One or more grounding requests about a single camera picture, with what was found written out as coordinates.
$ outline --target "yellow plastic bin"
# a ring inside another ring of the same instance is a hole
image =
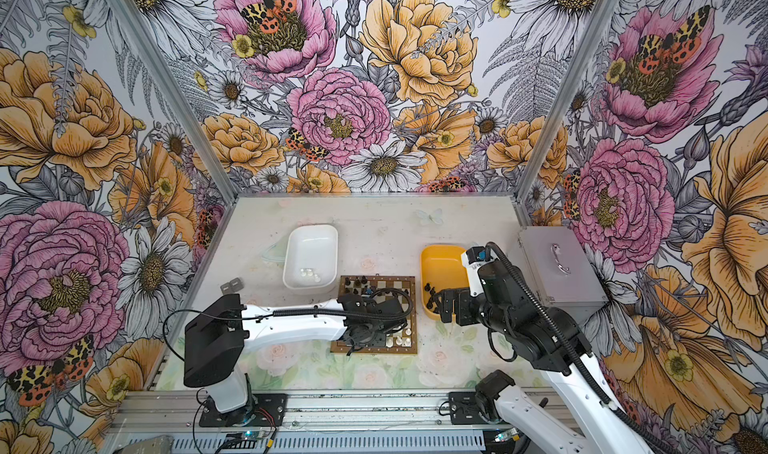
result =
[[[467,270],[462,266],[464,252],[464,247],[444,245],[429,246],[422,251],[422,306],[430,319],[440,320],[440,315],[427,309],[429,292],[424,286],[429,284],[435,292],[469,287]]]

